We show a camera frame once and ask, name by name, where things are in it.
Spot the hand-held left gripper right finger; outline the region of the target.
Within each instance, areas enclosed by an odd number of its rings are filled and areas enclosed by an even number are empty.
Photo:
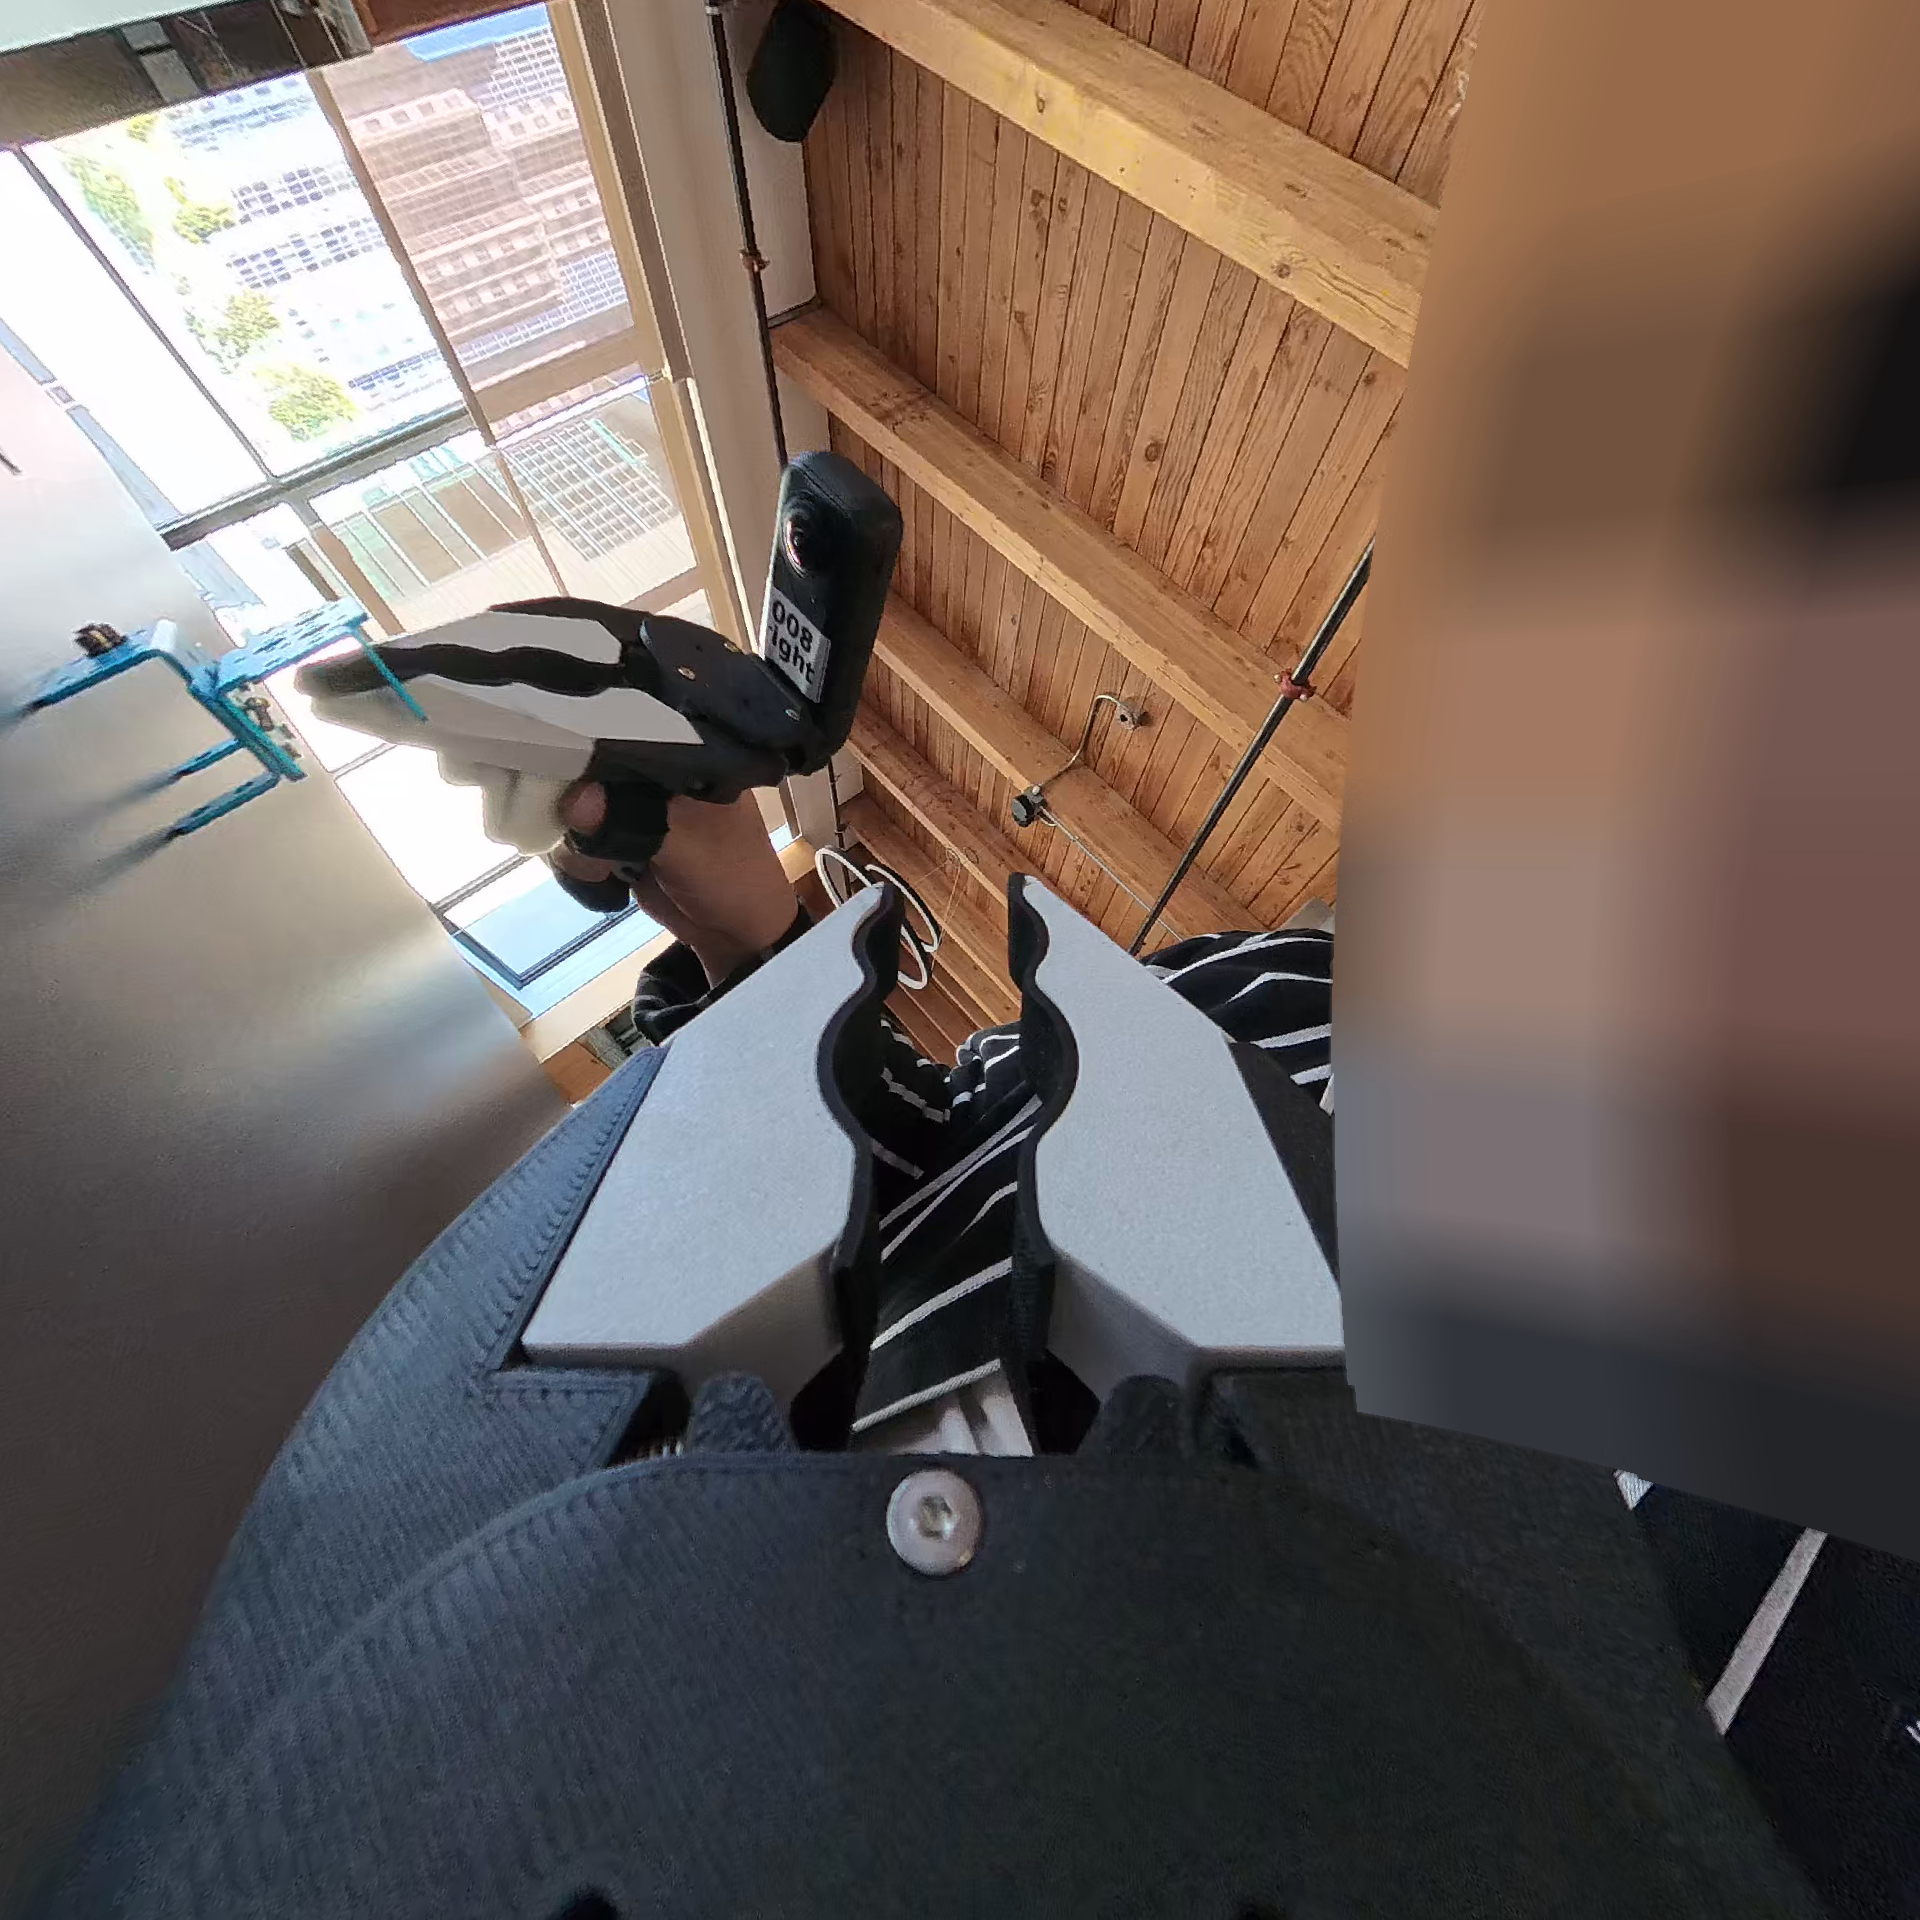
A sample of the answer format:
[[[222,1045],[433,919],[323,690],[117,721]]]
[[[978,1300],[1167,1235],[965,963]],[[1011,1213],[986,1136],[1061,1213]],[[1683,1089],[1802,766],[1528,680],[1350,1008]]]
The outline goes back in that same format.
[[[1098,1399],[1343,1365],[1336,1119],[1048,886],[1011,874],[1007,913],[1034,1092],[1020,1333]]]

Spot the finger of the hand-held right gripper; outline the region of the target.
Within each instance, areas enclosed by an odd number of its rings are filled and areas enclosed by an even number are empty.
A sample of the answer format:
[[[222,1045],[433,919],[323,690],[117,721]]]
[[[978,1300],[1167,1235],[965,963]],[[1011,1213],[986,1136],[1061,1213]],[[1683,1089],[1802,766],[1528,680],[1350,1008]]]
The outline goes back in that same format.
[[[642,619],[590,599],[523,599],[371,649],[371,690],[405,680],[651,690]]]
[[[448,674],[372,674],[363,688],[363,668],[371,662],[300,668],[300,690],[323,727],[458,765],[578,780],[590,765],[654,766],[703,747],[702,727],[642,688],[556,690],[523,680],[471,688]]]

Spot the person's right hand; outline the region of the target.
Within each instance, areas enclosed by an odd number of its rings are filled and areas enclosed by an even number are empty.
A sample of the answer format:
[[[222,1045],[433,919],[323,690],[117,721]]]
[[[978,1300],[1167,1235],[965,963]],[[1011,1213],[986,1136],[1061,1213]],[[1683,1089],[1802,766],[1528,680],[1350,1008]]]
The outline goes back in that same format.
[[[771,957],[803,919],[803,893],[771,845],[759,795],[666,803],[666,837],[634,874],[634,904],[703,963],[703,986]]]

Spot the large glass window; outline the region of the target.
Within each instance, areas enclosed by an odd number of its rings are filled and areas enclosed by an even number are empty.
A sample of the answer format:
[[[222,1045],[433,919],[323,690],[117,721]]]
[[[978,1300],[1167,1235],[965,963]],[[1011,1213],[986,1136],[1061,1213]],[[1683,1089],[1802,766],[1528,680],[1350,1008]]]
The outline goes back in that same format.
[[[585,4],[7,148],[7,350],[99,452],[222,642],[333,649],[578,591],[711,608],[696,399]]]

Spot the conduit with junction box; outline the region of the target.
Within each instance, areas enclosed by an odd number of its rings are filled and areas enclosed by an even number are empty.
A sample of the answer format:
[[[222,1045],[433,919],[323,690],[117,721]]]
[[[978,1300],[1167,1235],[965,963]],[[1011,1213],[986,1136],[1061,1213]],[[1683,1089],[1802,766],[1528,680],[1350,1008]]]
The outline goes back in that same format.
[[[1098,727],[1098,721],[1115,721],[1117,730],[1141,730],[1141,727],[1142,727],[1142,703],[1123,696],[1123,690],[1094,690],[1094,696],[1087,696],[1087,721],[1081,721],[1081,737],[1073,737],[1073,756],[1070,756],[1057,776],[1045,776],[1045,780],[1030,780],[1030,785],[1011,795],[1011,822],[1020,822],[1020,827],[1048,822],[1048,785],[1070,780],[1073,766],[1087,766],[1087,742],[1094,742],[1094,727]]]

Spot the grey desk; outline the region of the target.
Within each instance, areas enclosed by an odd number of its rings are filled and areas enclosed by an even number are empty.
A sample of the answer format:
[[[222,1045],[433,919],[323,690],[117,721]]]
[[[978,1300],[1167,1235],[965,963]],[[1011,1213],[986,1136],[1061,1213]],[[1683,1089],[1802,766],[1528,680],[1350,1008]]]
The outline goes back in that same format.
[[[164,780],[222,737],[164,662],[20,721],[85,625],[213,642],[109,458],[7,355],[7,1911],[143,1735],[351,1333],[566,1111],[333,780],[164,830],[257,765]]]

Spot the blue perforated metal bracket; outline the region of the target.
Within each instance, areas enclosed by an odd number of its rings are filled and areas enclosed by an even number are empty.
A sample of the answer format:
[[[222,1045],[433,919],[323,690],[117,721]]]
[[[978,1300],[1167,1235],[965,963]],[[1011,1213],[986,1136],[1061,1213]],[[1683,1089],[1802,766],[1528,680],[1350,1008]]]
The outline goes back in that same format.
[[[333,599],[300,608],[235,649],[201,649],[178,633],[184,690],[261,765],[274,780],[308,780],[300,730],[274,703],[274,680],[355,642],[371,655],[371,608]]]

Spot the black sprinkler pipe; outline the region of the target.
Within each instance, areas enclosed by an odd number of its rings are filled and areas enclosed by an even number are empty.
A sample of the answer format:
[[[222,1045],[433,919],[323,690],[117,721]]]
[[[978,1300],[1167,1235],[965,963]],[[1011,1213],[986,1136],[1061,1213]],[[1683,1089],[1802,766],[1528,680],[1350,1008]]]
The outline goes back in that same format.
[[[1232,804],[1232,795],[1245,785],[1245,776],[1265,765],[1265,747],[1274,747],[1274,737],[1284,730],[1284,721],[1290,721],[1295,703],[1318,703],[1318,696],[1321,696],[1318,668],[1321,668],[1321,655],[1336,649],[1336,633],[1350,630],[1350,619],[1351,619],[1365,580],[1374,580],[1374,538],[1358,546],[1358,562],[1351,562],[1343,599],[1336,599],[1330,619],[1318,625],[1318,633],[1308,633],[1308,649],[1295,655],[1295,668],[1279,680],[1274,710],[1260,721],[1255,742],[1239,747],[1239,765],[1232,765],[1232,776],[1223,780],[1216,804],[1204,813],[1204,827],[1188,830],[1174,873],[1163,874],[1163,889],[1156,889],[1156,904],[1142,908],[1142,919],[1141,919],[1141,937],[1132,937],[1123,954],[1142,954],[1150,930],[1167,913],[1167,904],[1174,904],[1174,889],[1188,886],[1204,845],[1206,845],[1216,827],[1230,822],[1230,804]]]

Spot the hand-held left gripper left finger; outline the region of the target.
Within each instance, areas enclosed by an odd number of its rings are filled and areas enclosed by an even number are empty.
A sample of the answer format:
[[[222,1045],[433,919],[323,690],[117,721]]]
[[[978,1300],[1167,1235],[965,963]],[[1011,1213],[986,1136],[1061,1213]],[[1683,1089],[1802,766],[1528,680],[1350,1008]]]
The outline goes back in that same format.
[[[675,1045],[525,1328],[543,1365],[642,1365],[702,1392],[759,1375],[794,1402],[874,1343],[875,1155],[903,893],[856,889]]]

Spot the black ceiling device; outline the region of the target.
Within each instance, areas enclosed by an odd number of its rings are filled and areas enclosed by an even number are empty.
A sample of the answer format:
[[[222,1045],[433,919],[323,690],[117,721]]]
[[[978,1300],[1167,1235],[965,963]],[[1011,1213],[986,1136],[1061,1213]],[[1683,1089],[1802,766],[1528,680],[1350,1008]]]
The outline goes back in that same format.
[[[743,69],[759,126],[779,148],[803,148],[833,95],[833,69],[842,55],[827,4],[774,0]]]

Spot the blue metal plate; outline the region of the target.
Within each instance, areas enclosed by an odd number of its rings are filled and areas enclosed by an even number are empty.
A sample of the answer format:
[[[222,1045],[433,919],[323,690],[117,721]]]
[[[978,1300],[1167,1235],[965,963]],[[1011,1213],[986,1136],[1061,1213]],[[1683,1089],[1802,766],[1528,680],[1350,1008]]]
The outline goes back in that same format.
[[[123,674],[133,674],[133,668],[169,668],[184,688],[198,680],[198,668],[201,668],[201,649],[169,625],[169,619],[162,619],[162,625],[143,625],[143,630],[133,630],[133,633],[123,633],[123,642],[109,642],[109,649],[85,649],[77,662],[62,662],[62,668],[52,668],[20,703],[12,703],[12,721],[29,721],[29,710],[52,710],[52,703],[62,703],[62,696],[77,696],[77,690],[86,690],[86,688],[109,688],[109,680],[123,680]]]

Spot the black ceiling pipe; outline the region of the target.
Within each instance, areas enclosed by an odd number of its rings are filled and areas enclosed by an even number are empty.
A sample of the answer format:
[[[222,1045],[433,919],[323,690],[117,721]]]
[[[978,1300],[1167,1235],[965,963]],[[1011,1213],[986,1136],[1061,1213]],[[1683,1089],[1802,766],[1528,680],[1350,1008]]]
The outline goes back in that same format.
[[[771,304],[762,304],[762,249],[759,249],[759,201],[750,201],[750,157],[743,157],[743,120],[739,120],[729,4],[727,0],[703,0],[703,51],[711,51],[711,84],[718,84],[718,107],[727,107],[729,201],[739,201],[739,262],[743,262],[750,318],[759,318],[771,439],[774,439],[774,461],[787,461],[779,372],[774,372]]]

